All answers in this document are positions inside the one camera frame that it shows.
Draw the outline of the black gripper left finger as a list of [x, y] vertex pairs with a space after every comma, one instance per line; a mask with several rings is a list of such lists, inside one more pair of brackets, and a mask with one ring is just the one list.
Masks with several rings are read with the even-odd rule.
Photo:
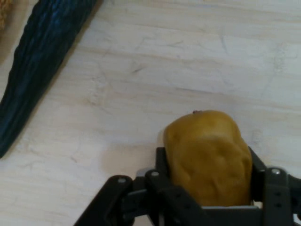
[[169, 179], [165, 148], [156, 149], [156, 165], [143, 176], [110, 177], [76, 221], [77, 226], [131, 226], [147, 215], [154, 226], [203, 226], [200, 206]]

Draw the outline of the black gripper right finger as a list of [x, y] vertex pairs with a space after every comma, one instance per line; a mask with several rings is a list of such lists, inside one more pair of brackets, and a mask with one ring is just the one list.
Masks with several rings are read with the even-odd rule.
[[301, 218], [301, 180], [280, 167], [267, 167], [249, 148], [253, 166], [251, 199], [262, 203], [261, 226], [299, 226]]

